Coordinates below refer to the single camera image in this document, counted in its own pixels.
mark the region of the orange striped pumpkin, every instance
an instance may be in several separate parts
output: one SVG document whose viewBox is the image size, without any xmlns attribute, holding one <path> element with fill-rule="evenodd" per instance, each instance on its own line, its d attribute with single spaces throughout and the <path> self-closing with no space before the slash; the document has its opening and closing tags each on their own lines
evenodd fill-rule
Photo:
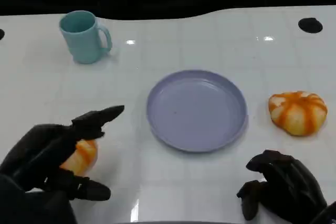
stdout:
<svg viewBox="0 0 336 224">
<path fill-rule="evenodd" d="M 327 117 L 327 106 L 313 93 L 304 91 L 274 94 L 268 101 L 272 121 L 291 135 L 317 132 Z"/>
<path fill-rule="evenodd" d="M 97 160 L 97 143 L 95 140 L 81 140 L 76 145 L 76 151 L 60 166 L 71 170 L 77 176 L 84 176 Z"/>
</svg>

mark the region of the small orange pumpkin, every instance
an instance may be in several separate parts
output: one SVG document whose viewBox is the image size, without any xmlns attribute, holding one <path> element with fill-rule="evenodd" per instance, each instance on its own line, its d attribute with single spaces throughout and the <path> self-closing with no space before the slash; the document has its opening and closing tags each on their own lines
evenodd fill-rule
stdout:
<svg viewBox="0 0 336 224">
<path fill-rule="evenodd" d="M 77 176 L 84 176 L 97 160 L 97 143 L 95 140 L 81 140 L 76 145 L 76 151 L 60 166 L 70 170 Z"/>
<path fill-rule="evenodd" d="M 317 132 L 327 117 L 327 106 L 313 93 L 297 91 L 274 94 L 268 101 L 272 121 L 291 135 Z"/>
</svg>

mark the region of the toy pumpkin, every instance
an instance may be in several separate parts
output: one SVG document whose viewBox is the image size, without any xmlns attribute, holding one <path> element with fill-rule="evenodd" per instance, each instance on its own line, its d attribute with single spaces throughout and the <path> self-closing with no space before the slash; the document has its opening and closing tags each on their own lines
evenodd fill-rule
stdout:
<svg viewBox="0 0 336 224">
<path fill-rule="evenodd" d="M 274 94 L 269 98 L 268 109 L 277 126 L 296 136 L 317 132 L 328 112 L 317 94 L 304 91 Z"/>
<path fill-rule="evenodd" d="M 97 160 L 97 143 L 95 140 L 81 140 L 76 151 L 60 166 L 70 170 L 77 176 L 84 176 Z"/>
</svg>

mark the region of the black mark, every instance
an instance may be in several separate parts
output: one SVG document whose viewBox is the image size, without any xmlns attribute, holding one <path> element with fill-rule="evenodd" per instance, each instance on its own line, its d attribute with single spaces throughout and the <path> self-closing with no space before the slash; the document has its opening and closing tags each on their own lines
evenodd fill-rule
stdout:
<svg viewBox="0 0 336 224">
<path fill-rule="evenodd" d="M 322 31 L 322 24 L 315 18 L 303 18 L 299 21 L 299 27 L 310 34 L 317 34 Z"/>
</svg>

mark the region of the mug handle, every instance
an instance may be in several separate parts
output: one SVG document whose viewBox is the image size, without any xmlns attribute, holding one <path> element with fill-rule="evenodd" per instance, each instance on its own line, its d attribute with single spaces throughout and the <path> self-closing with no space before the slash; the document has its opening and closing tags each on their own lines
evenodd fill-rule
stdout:
<svg viewBox="0 0 336 224">
<path fill-rule="evenodd" d="M 98 24 L 97 26 L 98 30 L 101 30 L 105 36 L 106 36 L 106 41 L 107 41 L 107 47 L 103 47 L 102 49 L 105 52 L 109 52 L 112 49 L 112 39 L 111 39 L 111 35 L 110 32 L 108 31 L 108 29 L 100 24 Z"/>
</svg>

